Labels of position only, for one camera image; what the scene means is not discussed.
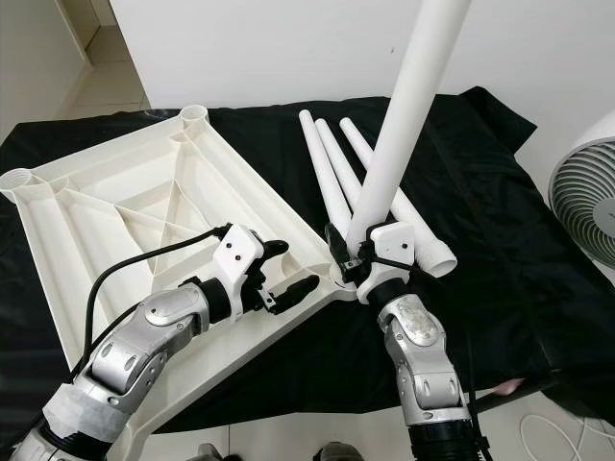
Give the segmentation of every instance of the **metal joint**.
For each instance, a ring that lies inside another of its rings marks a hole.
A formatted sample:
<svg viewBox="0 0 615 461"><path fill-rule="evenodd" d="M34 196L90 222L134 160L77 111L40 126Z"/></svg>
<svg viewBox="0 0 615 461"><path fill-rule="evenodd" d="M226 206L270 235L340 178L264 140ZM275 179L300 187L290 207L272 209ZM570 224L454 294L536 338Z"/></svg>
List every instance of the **metal joint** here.
<svg viewBox="0 0 615 461"><path fill-rule="evenodd" d="M115 392L88 375L79 375L74 384L76 388L85 392L92 399L105 402L122 413L131 415L145 399L152 385L162 373L167 360L168 357L165 352L154 355L144 364L131 387L124 393Z"/></svg>
<svg viewBox="0 0 615 461"><path fill-rule="evenodd" d="M379 315L384 344L396 367L406 425L470 418L453 364L446 355L446 335L415 295L388 303Z"/></svg>
<svg viewBox="0 0 615 461"><path fill-rule="evenodd" d="M198 316L196 334L209 328L209 305L203 291L194 283L186 283L175 290L160 291L145 298L139 307L147 321L157 327L166 327L194 314Z"/></svg>

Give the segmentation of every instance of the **black cable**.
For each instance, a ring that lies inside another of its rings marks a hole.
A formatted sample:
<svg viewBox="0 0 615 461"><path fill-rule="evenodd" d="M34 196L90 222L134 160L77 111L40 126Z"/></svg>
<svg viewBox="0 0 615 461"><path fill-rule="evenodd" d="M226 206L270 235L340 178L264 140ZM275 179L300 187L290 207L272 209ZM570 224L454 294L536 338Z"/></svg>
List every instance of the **black cable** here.
<svg viewBox="0 0 615 461"><path fill-rule="evenodd" d="M438 277L433 276L429 272L425 272L418 267L411 266L409 264L404 264L403 262L394 261L393 259L386 259L384 257L372 256L369 259L369 262L378 262L380 264L384 264L385 266L397 267L398 269L404 269L405 271L409 271L411 275L416 276L420 275L421 277L425 277L428 281L433 282L437 285L442 285L442 281Z"/></svg>
<svg viewBox="0 0 615 461"><path fill-rule="evenodd" d="M470 411L470 418L472 419L472 428L474 429L474 433L479 444L480 451L482 452L482 456L484 456L485 461L493 461L491 457L491 453L489 453L489 443L487 442L486 437L482 435L482 431L480 430L480 422L479 422L479 413L477 412L477 394L474 380L474 358L472 353L472 338L470 336L470 329L466 325L465 328L465 343L468 350L468 379L470 381L468 395L470 401L468 403L468 410Z"/></svg>
<svg viewBox="0 0 615 461"><path fill-rule="evenodd" d="M109 324L109 326L107 328L105 328L105 330L100 333L98 335L98 337L94 340L94 342L92 343L92 349L96 349L100 343L103 342L103 340L109 336L111 334L111 332L113 330L115 330L117 328L117 326L119 324L121 324L129 315L131 315L133 312L135 312L136 307L138 306L138 304L133 305L132 307L126 309L124 312L122 312L119 317L117 317L115 320L113 320L113 322L111 322ZM64 380L65 384L69 384L73 381L73 379L75 378L75 376L77 376L80 372L80 364L81 364L81 360L77 362L77 365L75 365L73 367L73 369L70 371L70 374L68 375L68 378ZM28 435L28 433L30 433L30 431L32 429L34 429L39 423L40 421L43 419L43 414L42 414L42 410L40 410L36 417L32 420L31 423L28 424L28 426L17 432L10 440L9 442L7 442L1 449L0 449L0 459L5 459L5 456L7 457L7 459L9 458L9 455L11 454L10 451L12 449L13 446L17 445L19 442L21 442L23 439L26 438L26 436Z"/></svg>
<svg viewBox="0 0 615 461"><path fill-rule="evenodd" d="M114 264L105 272L103 272L98 279L92 284L92 287L89 291L89 295L87 297L87 307L86 307L86 334L84 340L84 352L82 354L81 359L77 362L75 367L70 371L68 378L64 381L64 383L70 383L72 380L79 374L79 372L86 366L89 357L91 356L91 352L96 349L100 343L107 337L109 334L120 324L124 319L126 319L129 315L135 312L138 304L133 305L129 309L122 312L113 322L109 324L105 330L98 335L98 337L92 342L92 332L93 332L93 324L94 324L94 305L96 302L96 296L98 295L98 291L100 290L103 282L114 272L123 269L126 266L130 266L131 264L136 264L138 262L149 259L150 257L164 255L165 253L174 252L175 250L179 250L181 248L188 247L190 245L194 245L195 243L201 242L209 237L216 236L219 239L224 238L227 231L231 227L231 224L227 224L226 226L222 226L219 228L213 228L204 232L196 237L189 238L183 242L174 243L172 245L167 245L166 247L158 248L154 251L144 253L143 255L137 255L125 259L123 261ZM4 456L11 454L11 449L14 445L18 444L22 441L28 433L35 428L40 421L43 419L42 410L40 410L37 416L33 419L33 421L28 425L28 427L20 432L17 432L15 436L13 436L9 442L7 442L2 448L0 448L0 459L4 459Z"/></svg>
<svg viewBox="0 0 615 461"><path fill-rule="evenodd" d="M174 243L173 245L167 245L166 247L158 248L151 252L144 253L143 255L137 255L133 257L129 257L128 259L124 259L117 264L112 265L109 269L103 272L98 279L92 285L89 296L87 297L87 307L86 307L86 335L84 340L84 353L82 354L82 359L79 362L79 370L78 373L84 368L87 364L89 357L92 352L92 330L94 324L94 305L96 303L96 296L98 295L98 290L100 289L103 282L114 272L123 269L126 266L130 266L131 264L136 264L138 262L149 259L150 257L164 255L165 253L173 252L175 250L179 250L184 247L188 247L190 245L194 245L195 243L201 242L206 238L217 236L218 238L223 238L226 232L228 231L231 225L227 224L226 226L220 228L213 228L212 230L208 230L205 233L197 235L196 237L188 238L187 240L179 243Z"/></svg>

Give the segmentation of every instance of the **white tape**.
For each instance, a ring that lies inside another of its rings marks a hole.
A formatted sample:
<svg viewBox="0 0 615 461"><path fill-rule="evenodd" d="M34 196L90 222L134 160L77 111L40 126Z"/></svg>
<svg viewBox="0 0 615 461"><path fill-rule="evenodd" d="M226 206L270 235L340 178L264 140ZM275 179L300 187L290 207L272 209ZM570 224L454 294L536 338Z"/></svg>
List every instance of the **white tape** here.
<svg viewBox="0 0 615 461"><path fill-rule="evenodd" d="M96 440L113 443L130 415L93 399L72 384L63 384L42 409L49 428L59 437L82 432Z"/></svg>

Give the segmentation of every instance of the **white plastic table top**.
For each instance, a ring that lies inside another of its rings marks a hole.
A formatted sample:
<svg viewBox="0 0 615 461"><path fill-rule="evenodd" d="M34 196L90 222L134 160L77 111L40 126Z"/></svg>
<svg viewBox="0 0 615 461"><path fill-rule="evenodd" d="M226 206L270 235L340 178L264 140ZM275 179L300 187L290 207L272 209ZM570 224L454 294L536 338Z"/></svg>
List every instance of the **white plastic table top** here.
<svg viewBox="0 0 615 461"><path fill-rule="evenodd" d="M169 361L110 451L136 460L154 430L327 303L352 300L329 278L327 244L211 127L207 109L174 118L33 170L0 177L18 208L68 364L81 356L89 289L112 264L227 222L290 250L263 266L273 293L309 274L316 291L279 316L250 312L221 322ZM112 275L96 303L94 335L151 292L208 277L217 240Z"/></svg>

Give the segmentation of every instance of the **white wall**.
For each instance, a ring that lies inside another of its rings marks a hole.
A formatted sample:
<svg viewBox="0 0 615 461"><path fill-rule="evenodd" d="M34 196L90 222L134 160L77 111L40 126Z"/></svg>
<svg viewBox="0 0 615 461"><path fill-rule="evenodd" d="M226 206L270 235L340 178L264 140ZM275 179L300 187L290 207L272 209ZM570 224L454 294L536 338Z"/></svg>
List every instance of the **white wall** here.
<svg viewBox="0 0 615 461"><path fill-rule="evenodd" d="M111 0L155 108L390 95L418 0ZM615 2L475 0L442 92L483 85L538 125L517 158L546 194L615 109Z"/></svg>
<svg viewBox="0 0 615 461"><path fill-rule="evenodd" d="M55 1L0 1L0 142L54 118L85 65Z"/></svg>

